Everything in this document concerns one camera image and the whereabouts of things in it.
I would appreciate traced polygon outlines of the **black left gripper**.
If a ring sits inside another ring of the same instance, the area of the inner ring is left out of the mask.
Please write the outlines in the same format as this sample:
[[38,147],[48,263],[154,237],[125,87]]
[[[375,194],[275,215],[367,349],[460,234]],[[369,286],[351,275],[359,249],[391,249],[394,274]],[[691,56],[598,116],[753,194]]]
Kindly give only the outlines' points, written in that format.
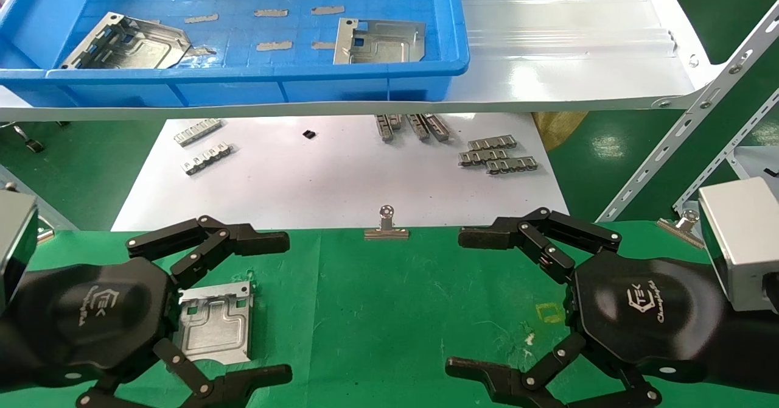
[[170,276],[145,258],[28,271],[11,300],[11,389],[95,381],[77,407],[147,407],[115,396],[158,359],[191,394],[181,407],[245,407],[292,381],[287,364],[208,379],[168,337],[179,316]]

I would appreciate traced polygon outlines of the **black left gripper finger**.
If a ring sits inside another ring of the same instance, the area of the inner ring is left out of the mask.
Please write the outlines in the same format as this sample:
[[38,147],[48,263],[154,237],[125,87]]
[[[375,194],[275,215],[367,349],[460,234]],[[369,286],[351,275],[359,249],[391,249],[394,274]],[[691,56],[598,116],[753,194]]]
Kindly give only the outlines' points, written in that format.
[[259,233],[248,223],[225,224],[201,216],[133,237],[126,248],[131,258],[142,256],[149,261],[186,251],[170,267],[170,277],[179,289],[189,289],[229,256],[285,253],[290,238],[284,231]]

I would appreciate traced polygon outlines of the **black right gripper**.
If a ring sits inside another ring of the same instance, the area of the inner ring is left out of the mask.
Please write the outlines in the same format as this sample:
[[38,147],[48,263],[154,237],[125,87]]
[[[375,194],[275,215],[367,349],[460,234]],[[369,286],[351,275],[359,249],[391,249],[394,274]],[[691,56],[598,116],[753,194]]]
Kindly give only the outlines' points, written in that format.
[[[621,236],[548,208],[464,227],[462,248],[517,248],[559,285],[570,283],[571,333],[528,372],[451,356],[445,372],[479,381],[498,404],[518,407],[656,407],[662,395],[646,376],[684,383],[728,380],[722,330],[727,312],[712,267],[671,258],[616,255]],[[575,268],[565,244],[595,255]],[[625,389],[563,403],[547,385],[580,355]]]

